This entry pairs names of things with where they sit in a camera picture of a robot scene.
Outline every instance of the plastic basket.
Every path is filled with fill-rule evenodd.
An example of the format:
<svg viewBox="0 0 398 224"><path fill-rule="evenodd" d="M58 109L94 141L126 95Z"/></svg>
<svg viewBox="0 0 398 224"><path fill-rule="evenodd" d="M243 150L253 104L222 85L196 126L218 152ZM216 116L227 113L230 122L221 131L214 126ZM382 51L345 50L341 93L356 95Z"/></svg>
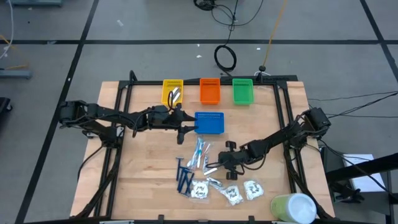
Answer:
<svg viewBox="0 0 398 224"><path fill-rule="evenodd" d="M254 102L253 80L234 78L232 86L234 103L236 105L248 105Z"/></svg>
<svg viewBox="0 0 398 224"><path fill-rule="evenodd" d="M195 130L198 134L222 134L224 133L224 113L219 112L195 112Z"/></svg>
<svg viewBox="0 0 398 224"><path fill-rule="evenodd" d="M217 105L220 102L221 87L219 78L200 79L200 102L204 105Z"/></svg>
<svg viewBox="0 0 398 224"><path fill-rule="evenodd" d="M163 80L162 103L164 105L167 105L167 98L169 97L169 93L170 91L173 91L175 87L180 88L180 97L172 106L175 106L177 103L182 103L183 86L184 86L183 84L184 80Z"/></svg>

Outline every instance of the wooden table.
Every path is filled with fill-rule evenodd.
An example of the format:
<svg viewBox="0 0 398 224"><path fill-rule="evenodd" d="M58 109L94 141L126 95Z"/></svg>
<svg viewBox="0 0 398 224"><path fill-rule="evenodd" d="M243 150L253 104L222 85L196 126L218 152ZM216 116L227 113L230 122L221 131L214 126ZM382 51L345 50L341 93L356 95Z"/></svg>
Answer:
<svg viewBox="0 0 398 224"><path fill-rule="evenodd" d="M98 104L113 108L116 100L118 82L103 82ZM293 114L300 114L308 109L307 97L302 82L288 82L289 96ZM140 111L148 106L159 105L162 94L161 85L138 85L132 89L129 112ZM202 105L199 99L199 86L185 85L182 108L188 114L196 111L220 111L224 113L225 133L222 135L204 135L205 140L214 142L211 148L210 162L217 160L217 154L225 151L225 141L236 141L240 146L253 139L263 139L278 131L279 120L275 105L275 96L270 86L254 87L254 103L249 106L234 105L232 86L221 86L219 105ZM288 121L280 90L284 119ZM158 215L165 215L166 220L247 220L254 215L256 220L275 220L270 211L272 198L289 194L289 181L282 145L276 146L267 155L264 166L257 171L246 169L244 176L237 181L226 180L226 170L221 169L211 176L224 185L237 184L245 198L243 203L227 206L227 199L210 187L208 203L195 203L180 195L177 191L175 175L176 156L192 157L197 135L193 131L185 135L182 145L177 145L176 131L152 130L138 133L131 137L132 131L126 130L121 164L116 187L112 219L156 220ZM314 140L309 143L317 147ZM85 157L100 145L99 139L88 140ZM101 151L83 168L76 189L71 215L80 212L98 189L104 161ZM320 153L311 147L302 149L302 160L307 178L308 189L327 213L334 216L328 186L323 171ZM198 179L204 178L201 170L195 172ZM264 195L257 200L248 201L243 190L243 182L254 179L261 183ZM104 194L101 214L104 214L108 192Z"/></svg>

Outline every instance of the gray floor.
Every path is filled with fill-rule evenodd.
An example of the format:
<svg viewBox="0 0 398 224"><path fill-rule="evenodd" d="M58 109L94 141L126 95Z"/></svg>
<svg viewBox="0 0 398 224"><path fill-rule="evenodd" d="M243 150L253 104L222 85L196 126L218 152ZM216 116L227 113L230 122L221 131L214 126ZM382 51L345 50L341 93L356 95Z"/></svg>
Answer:
<svg viewBox="0 0 398 224"><path fill-rule="evenodd" d="M234 1L219 0L233 6ZM93 0L65 0L63 7L15 8L15 39L78 40ZM237 20L244 22L260 1L242 0ZM268 39L282 1L265 0L259 16L238 27L232 39ZM368 1L385 39L398 39L398 3ZM220 20L228 20L216 12ZM0 34L9 37L9 9L0 4ZM228 29L191 1L100 0L87 39L161 40L225 39ZM289 0L276 39L375 40L359 1ZM219 77L213 51L217 45L85 45L68 92L68 100L96 102L101 82L126 79L133 69L140 80ZM0 80L0 96L13 100L14 111L0 132L0 223L13 223L42 148L76 45L17 45L34 72L31 80ZM230 45L238 56L234 75L252 75L262 63L267 45ZM398 57L398 45L389 45ZM221 63L230 56L220 52ZM11 51L0 67L22 64ZM273 75L298 75L308 97L331 98L397 90L397 80L380 45L273 45L267 63ZM329 113L359 106L377 97L329 103L312 102ZM389 98L356 114L398 114L398 98ZM398 119L333 118L325 136L339 151L395 153ZM57 129L26 222L67 218L76 187L76 173L86 139L76 129ZM393 172L398 190L398 172ZM336 204L344 220L384 223L384 217L360 205Z"/></svg>

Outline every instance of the blue basket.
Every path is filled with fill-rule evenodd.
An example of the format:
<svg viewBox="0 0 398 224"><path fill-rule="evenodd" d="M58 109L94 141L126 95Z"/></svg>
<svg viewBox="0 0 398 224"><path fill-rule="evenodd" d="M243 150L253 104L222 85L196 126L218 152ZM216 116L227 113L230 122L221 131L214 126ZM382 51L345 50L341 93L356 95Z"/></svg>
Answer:
<svg viewBox="0 0 398 224"><path fill-rule="evenodd" d="M222 134L224 133L224 113L219 112L195 112L195 130L198 134Z"/></svg>

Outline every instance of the green basket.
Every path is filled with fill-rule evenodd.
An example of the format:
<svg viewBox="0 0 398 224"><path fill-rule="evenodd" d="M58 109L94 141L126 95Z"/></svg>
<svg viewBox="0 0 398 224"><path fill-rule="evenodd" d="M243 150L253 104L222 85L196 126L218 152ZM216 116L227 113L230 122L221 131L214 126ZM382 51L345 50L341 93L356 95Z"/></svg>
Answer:
<svg viewBox="0 0 398 224"><path fill-rule="evenodd" d="M254 102L253 80L234 78L232 86L234 103L236 105L249 105Z"/></svg>

